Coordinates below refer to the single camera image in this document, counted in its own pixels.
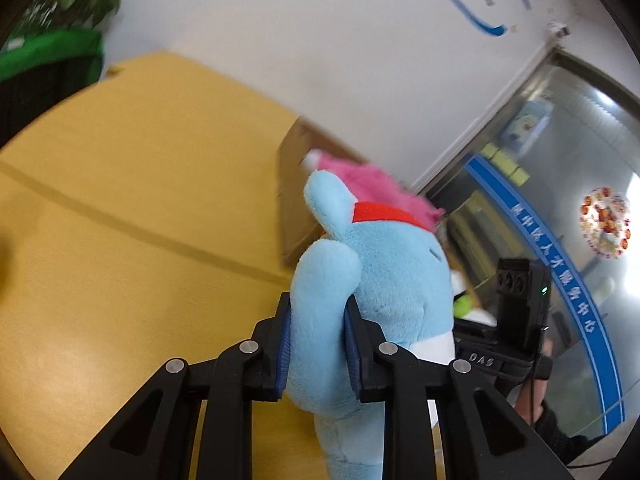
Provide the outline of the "operator right hand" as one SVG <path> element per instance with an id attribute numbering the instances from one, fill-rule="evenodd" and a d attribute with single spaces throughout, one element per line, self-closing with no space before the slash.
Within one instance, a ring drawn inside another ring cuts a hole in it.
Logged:
<path id="1" fill-rule="evenodd" d="M 542 402 L 548 389 L 548 382 L 543 379 L 527 379 L 521 386 L 520 394 L 513 407 L 529 426 L 534 426 L 544 412 Z"/>

